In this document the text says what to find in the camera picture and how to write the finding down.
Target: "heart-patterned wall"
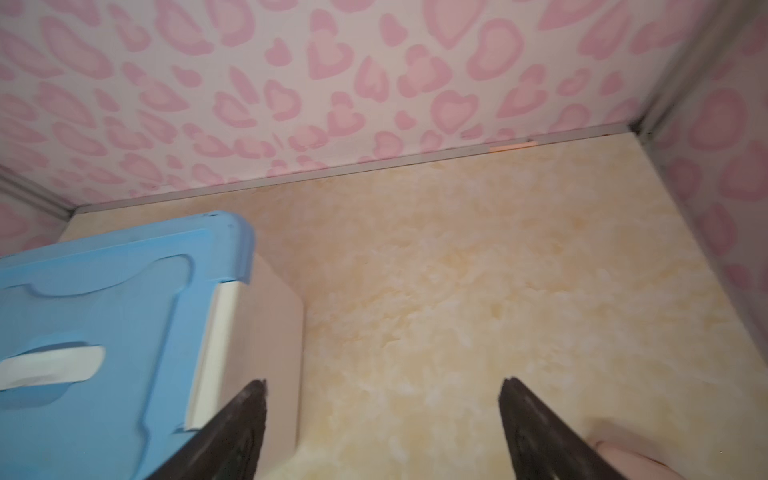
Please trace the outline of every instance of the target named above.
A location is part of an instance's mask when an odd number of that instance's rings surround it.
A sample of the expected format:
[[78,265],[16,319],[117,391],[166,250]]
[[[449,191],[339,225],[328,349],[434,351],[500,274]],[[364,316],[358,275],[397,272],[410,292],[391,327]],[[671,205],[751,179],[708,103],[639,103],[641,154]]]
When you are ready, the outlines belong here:
[[0,257],[54,243],[66,222],[0,194]]
[[4,0],[0,161],[75,204],[625,122],[710,0]]
[[768,5],[668,121],[654,151],[768,341]]

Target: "beige marbled surface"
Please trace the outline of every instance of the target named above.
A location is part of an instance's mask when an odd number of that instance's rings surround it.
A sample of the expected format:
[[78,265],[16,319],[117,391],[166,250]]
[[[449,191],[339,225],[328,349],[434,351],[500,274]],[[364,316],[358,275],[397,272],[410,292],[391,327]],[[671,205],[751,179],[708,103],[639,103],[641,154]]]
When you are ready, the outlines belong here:
[[271,478],[514,478],[507,376],[689,479],[768,472],[768,369],[631,134],[83,214],[64,239],[210,210],[306,304],[300,444]]

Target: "blue storage box lid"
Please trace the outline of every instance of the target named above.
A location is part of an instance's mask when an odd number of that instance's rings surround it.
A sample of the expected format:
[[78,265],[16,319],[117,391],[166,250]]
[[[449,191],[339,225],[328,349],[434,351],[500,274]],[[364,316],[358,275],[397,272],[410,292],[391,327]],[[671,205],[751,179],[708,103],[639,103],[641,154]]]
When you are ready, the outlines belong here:
[[144,478],[170,458],[194,434],[214,289],[250,280],[254,247],[242,217],[213,212],[0,258],[0,362],[104,349],[85,381],[0,391],[0,478]]

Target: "wall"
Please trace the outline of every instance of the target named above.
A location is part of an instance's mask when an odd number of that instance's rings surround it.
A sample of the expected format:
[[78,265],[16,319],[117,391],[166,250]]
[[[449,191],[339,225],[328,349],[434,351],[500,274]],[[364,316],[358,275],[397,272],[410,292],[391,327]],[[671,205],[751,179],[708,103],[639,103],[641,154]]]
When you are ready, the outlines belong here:
[[66,222],[0,193],[0,257],[54,243]]
[[8,0],[0,161],[76,204],[625,122],[710,0]]
[[768,5],[677,110],[655,160],[768,345]]
[[270,478],[512,479],[506,376],[689,480],[768,471],[768,369],[632,134],[82,214],[64,238],[219,209],[306,307],[299,448]]

